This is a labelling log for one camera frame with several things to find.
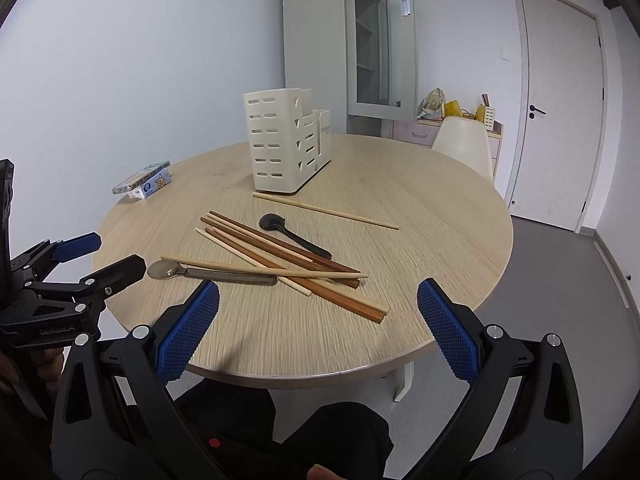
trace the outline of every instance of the screw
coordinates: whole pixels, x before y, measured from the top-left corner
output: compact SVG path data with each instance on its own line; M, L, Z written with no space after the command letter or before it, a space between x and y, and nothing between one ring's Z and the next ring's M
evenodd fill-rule
M138 325L131 331L131 335L136 339L144 339L149 335L149 327L147 325Z
M75 341L75 343L76 343L78 346L85 345L85 344L87 344L88 342L89 342L89 336L88 336L87 334L84 334L84 333L83 333L83 334L79 334L78 336L76 336L76 341Z
M551 346L560 346L560 343L562 343L562 340L556 334L549 334L548 336L546 336L546 342L549 343Z
M492 339L500 339L504 335L504 330L497 325L489 325L486 328L486 332Z

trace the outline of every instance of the person's hand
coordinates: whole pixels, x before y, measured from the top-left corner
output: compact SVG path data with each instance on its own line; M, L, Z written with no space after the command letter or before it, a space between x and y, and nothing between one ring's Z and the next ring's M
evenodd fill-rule
M327 468L316 464L306 473L306 480L344 480Z
M62 355L62 348L50 348L44 351L44 362L37 368L38 377L41 378L47 391L56 392L60 387L60 377L65 357ZM6 394L14 393L12 384L18 384L18 373L15 371L11 361L0 352L0 390Z

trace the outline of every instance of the bamboo chopstick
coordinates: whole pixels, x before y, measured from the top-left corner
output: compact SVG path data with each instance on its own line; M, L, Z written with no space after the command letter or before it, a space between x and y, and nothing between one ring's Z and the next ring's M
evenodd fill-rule
M297 266L303 267L303 269L308 270L324 270L324 267L319 264L315 264L306 259L302 259L299 255L292 253L292 251L285 252L283 248L278 247L275 244L268 244L266 240L258 240L257 237L251 238L250 236L237 231L236 229L227 227L225 225L214 222L213 220L209 220L207 218L200 218L205 224L210 225L211 227L215 227L217 230L222 231L223 233L238 238L243 242L252 245L253 247L257 247L263 251L273 254L283 260L287 260L292 264L296 264ZM349 279L349 278L334 278L335 281L343 283L351 288L358 288L360 286L360 282L358 280Z
M213 243L218 244L222 248L225 248L230 253L233 253L236 256L239 256L244 261L249 262L250 264L253 264L256 267L266 267L265 264L257 262L256 260L252 259L250 256L247 256L246 254L244 254L242 251L239 251L239 250L237 250L237 249L235 249L233 247L228 246L222 240L219 240L219 239L211 236L211 234L209 234L207 232L204 232L202 229L196 228L196 231L199 232L205 238L208 238L209 240L211 240ZM299 283L295 283L295 282L291 281L289 278L284 278L282 276L278 276L278 280L280 282L284 283L285 285L289 285L291 288L295 288L298 292L302 292L302 294L304 294L305 296L311 296L311 291L308 288L305 288L304 286L300 285Z
M161 254L161 260L173 260L179 264L189 265L191 267L201 267L202 269L225 270L227 272L245 272L247 274L267 274L269 276L285 276L294 278L339 278L344 276L344 272L332 272L330 270L298 270L298 269L271 269L270 267L243 267L223 264L221 262L210 262L205 260L193 260L183 256L173 256L170 254ZM364 272L346 273L347 276L357 276L366 278Z
M313 261L311 258L308 258L304 254L300 254L300 253L297 253L296 251L292 251L291 249L287 249L286 247L282 247L282 246L278 245L276 242L272 242L267 237L263 238L262 235L257 235L255 233L252 233L251 231L249 231L249 229L246 229L244 227L240 227L239 225L236 225L236 224L232 224L231 222L225 220L224 218L219 218L218 216L212 215L211 213L207 213L207 219L209 219L210 221L213 221L213 222L217 222L218 224L225 225L225 226L227 226L229 228L232 228L235 231L241 232L244 235L247 235L247 236L250 236L251 238L254 238L255 240L261 240L263 242L268 243L269 245L271 245L273 247L278 247L278 248L282 249L283 251L285 251L286 253L292 254L293 256L298 256L299 258L303 258L308 262L312 262ZM202 220L204 223L209 223L209 222L207 222L207 220L204 219L204 217L201 217L200 220Z
M214 220L216 221L225 221L228 222L230 225L230 227L234 227L234 228L239 228L241 230L244 231L249 231L252 235L255 235L261 239L264 240L268 240L270 242L272 242L275 245L278 245L284 249L288 249L289 251L293 252L293 253L297 253L300 254L301 256L304 256L305 258L308 258L309 260L317 263L317 264L321 264L329 269L335 269L335 270L342 270L344 272L358 272L356 269L351 269L351 267L347 267L344 266L343 264L339 264L337 262L334 262L333 260L328 260L327 258L323 258L322 256L318 256L317 254L314 254L310 251L304 250L300 247L296 247L295 245L291 245L288 244L286 242L283 242L282 240L280 240L279 238L274 238L273 236L269 236L266 233L263 233L261 231L258 231L256 229L253 229L252 227L249 227L248 225L244 225L241 224L240 222L236 222L235 220L231 219L231 218L227 218L226 216L221 215L220 213L216 213L215 211L209 211L209 215L207 215L209 217L213 216Z
M399 227L394 224L388 224L386 222L381 222L379 220L373 220L371 218L366 218L364 216L352 215L350 213L342 213L340 211L333 211L332 209L325 209L323 207L318 207L311 204L303 204L300 202L294 202L293 200L289 200L288 198L282 198L279 196L267 195L264 193L253 192L252 196L256 198L263 198L265 200L271 200L272 202L279 202L281 204L292 205L295 207L301 207L302 209L309 209L311 211L318 211L319 213L325 213L327 215L339 216L342 218L348 218L350 220L355 220L357 222L364 222L366 224L379 225L380 227L388 227L389 229L398 230Z
M205 228L205 231L207 234L218 238L218 240L225 242L239 252L244 253L246 256L267 267L271 267L273 269L281 267L268 256L254 253L250 248L244 247L244 242L240 240L231 239L231 237L215 232L213 229L208 227ZM374 302L354 293L349 293L347 295L345 294L345 291L338 289L335 285L331 285L330 283L322 282L321 280L308 280L306 278L292 278L291 281L308 288L308 290L311 290L321 298L325 298L338 306L351 310L355 314L359 314L360 316L366 317L376 323L382 323L382 320L385 317L383 312L372 306L371 303L375 304Z

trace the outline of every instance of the door frame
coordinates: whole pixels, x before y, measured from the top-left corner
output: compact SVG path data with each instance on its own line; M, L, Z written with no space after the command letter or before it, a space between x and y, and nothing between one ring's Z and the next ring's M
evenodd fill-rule
M591 174L591 181L589 183L589 191L587 193L586 205L584 210L580 214L578 223L575 227L575 232L579 233L584 222L584 217L587 214L589 206L591 204L591 198L593 196L594 185L598 172L600 170L600 159L602 158L602 147L604 145L604 125L607 118L607 99L609 98L609 89L607 84L607 65L606 57L604 56L604 49L602 47L602 28L600 27L600 19L596 14L583 9L581 6L574 4L569 0L558 0L574 9L586 14L590 18L593 18L596 22L596 29L598 36L600 37L600 59L602 60L602 85L604 87L604 100L602 102L602 122L600 123L600 138L598 140L598 152L596 154L596 161L593 166L593 173ZM518 24L520 28L520 49L522 56L522 88L520 93L520 121L518 122L518 137L516 139L516 148L513 154L513 165L511 166L511 175L509 177L509 184L507 186L507 192L504 195L504 201L507 208L511 207L513 201L513 193L515 191L516 179L518 178L518 172L520 171L520 161L522 160L522 149L524 146L525 127L527 124L527 113L529 110L529 40L527 38L527 26L524 15L524 3L522 0L516 0L516 10L518 12Z

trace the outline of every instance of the person's leg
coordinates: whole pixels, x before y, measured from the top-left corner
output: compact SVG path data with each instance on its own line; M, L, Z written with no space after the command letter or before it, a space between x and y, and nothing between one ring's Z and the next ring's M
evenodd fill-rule
M301 465L319 464L347 480L380 480L393 447L384 418L363 404L338 402L319 408L281 450Z
M273 438L276 408L268 390L204 379L175 399L182 416L255 449Z

